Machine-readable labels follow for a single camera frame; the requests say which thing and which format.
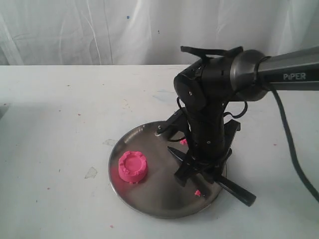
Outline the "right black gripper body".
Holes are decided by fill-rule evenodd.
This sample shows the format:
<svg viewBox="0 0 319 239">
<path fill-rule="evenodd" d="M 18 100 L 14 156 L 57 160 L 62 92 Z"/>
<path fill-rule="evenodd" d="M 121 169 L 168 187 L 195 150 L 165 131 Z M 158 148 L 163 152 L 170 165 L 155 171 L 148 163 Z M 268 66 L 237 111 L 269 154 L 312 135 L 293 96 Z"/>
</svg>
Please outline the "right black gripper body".
<svg viewBox="0 0 319 239">
<path fill-rule="evenodd" d="M 214 162 L 226 154 L 224 134 L 224 106 L 213 101 L 202 109 L 185 104 L 190 124 L 187 143 L 191 155 L 198 161 Z"/>
</svg>

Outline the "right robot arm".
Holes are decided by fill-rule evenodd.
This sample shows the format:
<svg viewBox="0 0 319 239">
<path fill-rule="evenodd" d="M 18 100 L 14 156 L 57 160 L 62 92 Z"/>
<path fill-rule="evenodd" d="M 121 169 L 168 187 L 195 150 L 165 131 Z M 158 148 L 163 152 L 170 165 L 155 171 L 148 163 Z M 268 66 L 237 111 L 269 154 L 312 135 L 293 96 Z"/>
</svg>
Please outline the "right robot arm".
<svg viewBox="0 0 319 239">
<path fill-rule="evenodd" d="M 175 172 L 184 186 L 200 173 L 210 183 L 223 171 L 240 124 L 224 122 L 229 102 L 253 102 L 272 89 L 316 91 L 319 88 L 319 49 L 278 56 L 236 47 L 230 50 L 181 48 L 199 60 L 174 78 L 177 103 L 184 105 L 188 152 Z"/>
</svg>

